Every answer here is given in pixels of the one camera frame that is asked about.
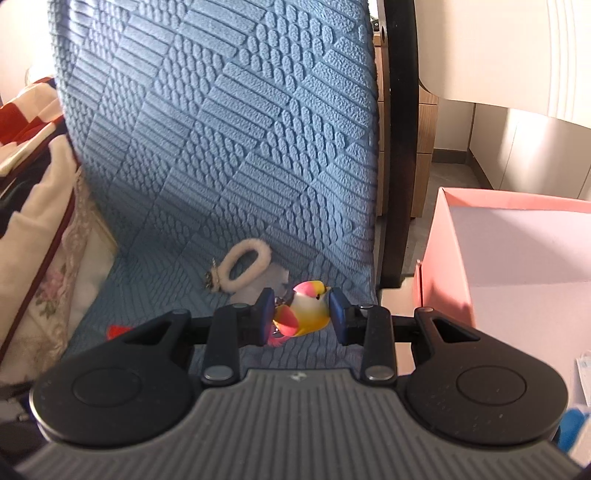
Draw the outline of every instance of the gray floor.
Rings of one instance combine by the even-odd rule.
[[[402,268],[403,275],[414,275],[417,260],[423,259],[439,187],[480,188],[480,185],[467,165],[450,163],[433,163],[431,165],[423,216],[415,218],[410,224],[404,266]]]

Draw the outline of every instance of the small white label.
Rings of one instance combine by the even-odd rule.
[[[308,375],[306,375],[304,372],[296,372],[294,374],[291,374],[290,378],[292,380],[295,380],[296,382],[301,382],[302,380],[308,378]]]
[[[591,355],[586,353],[581,358],[577,358],[577,366],[579,367],[579,377],[583,386],[585,402],[587,402],[588,407],[591,407]]]

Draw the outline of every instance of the black bed frame post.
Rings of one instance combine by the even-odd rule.
[[[384,161],[384,212],[376,221],[378,288],[397,288],[408,239],[417,162],[418,47],[414,0],[378,0],[384,116],[390,118]]]

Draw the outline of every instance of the white fluffy hair tie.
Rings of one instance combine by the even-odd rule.
[[[255,251],[258,255],[256,260],[248,267],[242,275],[234,280],[230,279],[230,271],[238,262],[241,256],[246,252]],[[258,238],[247,238],[234,245],[222,263],[216,265],[213,261],[212,269],[206,274],[207,288],[212,291],[225,291],[227,293],[236,293],[241,288],[246,287],[250,282],[261,275],[271,263],[271,248],[266,242]]]

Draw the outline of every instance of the pink cardboard box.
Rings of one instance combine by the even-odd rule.
[[[416,306],[430,306],[551,365],[584,403],[591,350],[591,202],[440,189]]]

